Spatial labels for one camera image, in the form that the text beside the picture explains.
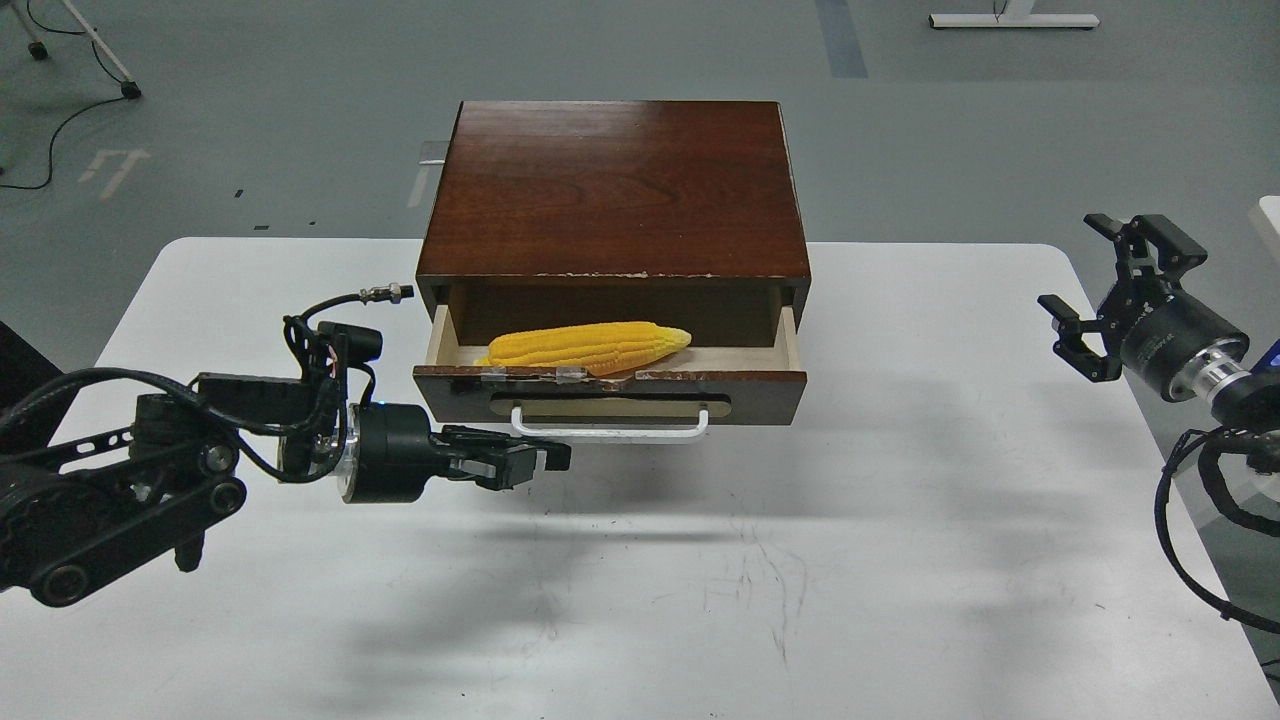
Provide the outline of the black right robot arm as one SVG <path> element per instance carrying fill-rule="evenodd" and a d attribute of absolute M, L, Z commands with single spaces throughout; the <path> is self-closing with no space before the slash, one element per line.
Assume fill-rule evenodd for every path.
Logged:
<path fill-rule="evenodd" d="M 1174 475 L 1193 457 L 1203 491 L 1221 516 L 1277 537 L 1277 520 L 1242 507 L 1220 466 L 1224 456 L 1235 455 L 1258 474 L 1277 471 L 1277 350 L 1244 365 L 1249 337 L 1183 287 L 1183 277 L 1207 260 L 1206 250 L 1166 217 L 1143 214 L 1119 222 L 1092 213 L 1084 222 L 1110 242 L 1116 281 L 1092 319 L 1056 295 L 1038 297 L 1057 336 L 1053 352 L 1091 382 L 1132 372 L 1166 402 L 1201 398 L 1208 405 L 1217 427 L 1185 430 L 1161 471 L 1155 495 L 1158 543 L 1187 588 L 1221 618 L 1274 634 L 1275 620 L 1215 594 L 1183 566 L 1167 505 Z"/>

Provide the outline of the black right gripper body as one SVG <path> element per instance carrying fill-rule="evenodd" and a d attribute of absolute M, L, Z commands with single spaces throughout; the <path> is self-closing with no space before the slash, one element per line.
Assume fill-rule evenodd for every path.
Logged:
<path fill-rule="evenodd" d="M 1190 369 L 1206 351 L 1243 359 L 1247 334 L 1153 272 L 1124 274 L 1100 306 L 1103 346 L 1121 365 L 1170 402 L 1192 397 Z"/>

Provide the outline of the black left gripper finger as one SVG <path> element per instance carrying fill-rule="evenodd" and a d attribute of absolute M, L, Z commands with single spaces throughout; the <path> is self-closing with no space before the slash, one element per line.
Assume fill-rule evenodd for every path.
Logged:
<path fill-rule="evenodd" d="M 532 448 L 547 454 L 544 468 L 549 471 L 567 471 L 571 466 L 572 448 L 563 442 L 547 437 L 511 436 L 497 430 L 483 430 L 463 425 L 443 425 L 440 439 L 452 448 L 463 448 L 471 455 L 486 451 L 515 451 Z"/>
<path fill-rule="evenodd" d="M 468 482 L 489 491 L 507 491 L 530 482 L 539 470 L 536 455 L 499 455 L 490 457 L 454 457 L 442 477 Z"/>

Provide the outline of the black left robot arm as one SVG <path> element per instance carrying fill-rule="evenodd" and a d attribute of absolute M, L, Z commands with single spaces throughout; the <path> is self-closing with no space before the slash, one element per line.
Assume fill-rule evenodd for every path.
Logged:
<path fill-rule="evenodd" d="M 434 477 L 512 489 L 539 469 L 564 471 L 571 448 L 470 427 L 434 429 L 416 405 L 348 400 L 349 372 L 375 379 L 371 328 L 315 315 L 346 304 L 397 304 L 404 284 L 339 295 L 283 320 L 300 377 L 204 373 L 187 384 L 151 372 L 90 368 L 33 389 L 3 415 L 3 433 L 63 395 L 109 380 L 148 387 L 128 427 L 3 457 L 3 588 L 65 607 L 173 552 L 198 568 L 205 534 L 247 498 L 247 459 L 284 484 L 334 477 L 346 503 L 411 503 Z"/>

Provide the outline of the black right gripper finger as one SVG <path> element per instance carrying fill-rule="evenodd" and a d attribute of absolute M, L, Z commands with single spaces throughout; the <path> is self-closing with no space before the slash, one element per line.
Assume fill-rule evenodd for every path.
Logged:
<path fill-rule="evenodd" d="M 1143 214 L 1121 223 L 1092 213 L 1084 215 L 1084 223 L 1112 243 L 1117 272 L 1114 292 L 1125 300 L 1180 291 L 1181 278 L 1208 259 L 1207 250 L 1165 215 Z"/>
<path fill-rule="evenodd" d="M 1087 334 L 1105 336 L 1105 324 L 1083 320 L 1079 314 L 1055 293 L 1043 293 L 1037 302 L 1051 315 L 1051 325 L 1057 334 L 1053 352 L 1071 369 L 1089 382 L 1111 382 L 1123 374 L 1123 363 L 1112 354 L 1100 355 L 1087 342 Z"/>

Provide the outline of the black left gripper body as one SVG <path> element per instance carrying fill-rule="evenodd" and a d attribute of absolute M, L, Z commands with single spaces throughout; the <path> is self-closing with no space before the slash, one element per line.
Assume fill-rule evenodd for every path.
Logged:
<path fill-rule="evenodd" d="M 412 503 L 431 477 L 449 468 L 419 405 L 352 405 L 349 429 L 340 464 L 346 503 Z"/>

